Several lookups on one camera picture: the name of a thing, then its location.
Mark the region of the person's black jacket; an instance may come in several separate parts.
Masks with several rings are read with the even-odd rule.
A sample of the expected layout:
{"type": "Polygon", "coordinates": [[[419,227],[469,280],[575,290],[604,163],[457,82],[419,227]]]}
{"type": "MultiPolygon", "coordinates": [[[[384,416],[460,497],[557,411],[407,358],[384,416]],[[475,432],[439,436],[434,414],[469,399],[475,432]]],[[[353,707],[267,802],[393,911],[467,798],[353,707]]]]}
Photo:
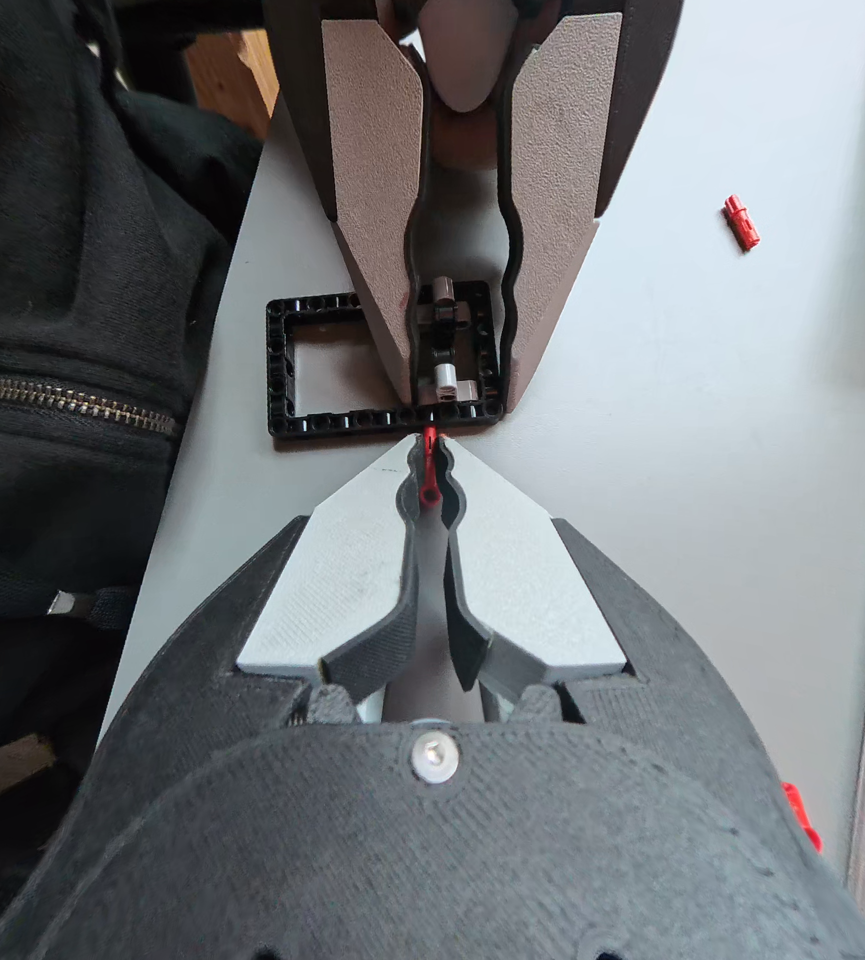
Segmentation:
{"type": "Polygon", "coordinates": [[[262,151],[119,53],[0,2],[0,744],[108,695],[262,151]]]}

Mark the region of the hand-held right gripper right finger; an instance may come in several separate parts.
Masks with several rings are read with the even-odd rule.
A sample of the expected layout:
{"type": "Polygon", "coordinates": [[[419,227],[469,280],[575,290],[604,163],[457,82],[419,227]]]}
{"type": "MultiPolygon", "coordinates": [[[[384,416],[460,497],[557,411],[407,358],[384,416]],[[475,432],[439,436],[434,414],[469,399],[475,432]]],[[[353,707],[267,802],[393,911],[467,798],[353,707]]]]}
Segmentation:
{"type": "Polygon", "coordinates": [[[463,690],[523,692],[622,673],[628,658],[553,517],[440,437],[451,664],[463,690]]]}

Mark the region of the long red lego pin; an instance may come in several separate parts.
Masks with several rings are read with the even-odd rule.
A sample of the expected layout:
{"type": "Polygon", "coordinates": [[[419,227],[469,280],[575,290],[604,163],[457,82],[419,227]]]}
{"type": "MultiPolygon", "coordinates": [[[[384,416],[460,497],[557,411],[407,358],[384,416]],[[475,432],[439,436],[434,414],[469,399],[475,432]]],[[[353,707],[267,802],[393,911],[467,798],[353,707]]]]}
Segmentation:
{"type": "Polygon", "coordinates": [[[427,425],[423,429],[423,472],[418,497],[423,509],[432,509],[441,502],[439,429],[435,425],[427,425]]]}

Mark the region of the short red lego pin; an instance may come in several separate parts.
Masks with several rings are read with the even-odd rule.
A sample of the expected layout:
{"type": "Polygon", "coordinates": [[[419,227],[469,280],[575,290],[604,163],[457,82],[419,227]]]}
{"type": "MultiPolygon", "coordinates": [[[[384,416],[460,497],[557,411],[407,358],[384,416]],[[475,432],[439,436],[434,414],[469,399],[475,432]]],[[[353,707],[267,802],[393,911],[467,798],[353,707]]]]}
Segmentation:
{"type": "Polygon", "coordinates": [[[722,215],[744,254],[750,253],[761,243],[760,233],[751,219],[748,207],[738,195],[732,194],[725,199],[722,215]]]}

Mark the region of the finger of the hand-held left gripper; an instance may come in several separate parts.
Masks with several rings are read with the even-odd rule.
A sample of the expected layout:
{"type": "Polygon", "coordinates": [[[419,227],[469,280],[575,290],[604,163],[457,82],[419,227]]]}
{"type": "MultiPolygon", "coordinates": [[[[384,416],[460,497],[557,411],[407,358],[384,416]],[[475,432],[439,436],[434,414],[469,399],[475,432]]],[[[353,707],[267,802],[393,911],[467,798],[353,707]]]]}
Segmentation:
{"type": "Polygon", "coordinates": [[[336,217],[333,224],[378,357],[414,401],[414,220],[425,187],[425,62],[374,19],[321,24],[336,217]]]}
{"type": "Polygon", "coordinates": [[[499,108],[501,405],[522,401],[596,235],[623,15],[564,16],[524,57],[499,108]]]}

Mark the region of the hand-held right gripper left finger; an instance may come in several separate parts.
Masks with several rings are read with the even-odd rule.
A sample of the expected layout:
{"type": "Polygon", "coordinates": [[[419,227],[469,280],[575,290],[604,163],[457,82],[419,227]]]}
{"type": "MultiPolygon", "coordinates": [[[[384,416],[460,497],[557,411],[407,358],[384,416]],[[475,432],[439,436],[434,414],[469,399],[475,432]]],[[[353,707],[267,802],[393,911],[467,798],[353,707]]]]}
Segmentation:
{"type": "Polygon", "coordinates": [[[306,519],[236,659],[248,674],[340,686],[366,701],[415,653],[418,436],[306,519]]]}

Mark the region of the black lego frame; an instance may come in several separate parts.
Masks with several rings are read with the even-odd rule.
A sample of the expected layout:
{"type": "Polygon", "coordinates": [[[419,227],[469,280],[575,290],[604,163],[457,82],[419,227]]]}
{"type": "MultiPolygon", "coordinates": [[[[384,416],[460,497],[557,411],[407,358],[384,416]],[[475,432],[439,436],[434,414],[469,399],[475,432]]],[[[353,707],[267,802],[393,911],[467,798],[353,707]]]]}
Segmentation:
{"type": "Polygon", "coordinates": [[[439,277],[421,287],[416,316],[415,401],[298,414],[297,330],[367,331],[355,293],[271,300],[266,306],[267,420],[278,440],[397,434],[436,426],[493,426],[504,416],[499,356],[487,282],[439,277]]]}

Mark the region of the red lego piece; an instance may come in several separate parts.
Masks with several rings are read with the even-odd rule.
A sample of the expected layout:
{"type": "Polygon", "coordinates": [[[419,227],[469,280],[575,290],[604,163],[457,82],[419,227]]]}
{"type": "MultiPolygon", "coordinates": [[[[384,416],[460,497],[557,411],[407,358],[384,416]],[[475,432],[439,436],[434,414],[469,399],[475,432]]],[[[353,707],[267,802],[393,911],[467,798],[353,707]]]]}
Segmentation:
{"type": "Polygon", "coordinates": [[[813,846],[815,851],[819,855],[822,855],[824,849],[823,838],[812,824],[801,792],[799,791],[799,787],[788,781],[782,781],[781,786],[796,822],[798,822],[799,827],[808,837],[810,844],[813,846]]]}

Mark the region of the person's left hand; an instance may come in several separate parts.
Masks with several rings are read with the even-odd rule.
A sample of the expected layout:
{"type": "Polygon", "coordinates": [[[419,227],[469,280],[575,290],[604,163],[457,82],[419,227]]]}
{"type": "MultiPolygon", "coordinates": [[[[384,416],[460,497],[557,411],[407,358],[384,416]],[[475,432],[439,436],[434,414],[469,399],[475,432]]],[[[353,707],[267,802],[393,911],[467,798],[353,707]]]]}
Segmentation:
{"type": "Polygon", "coordinates": [[[457,112],[432,94],[429,143],[433,160],[459,171],[490,171],[497,168],[497,115],[491,99],[477,108],[457,112]]]}

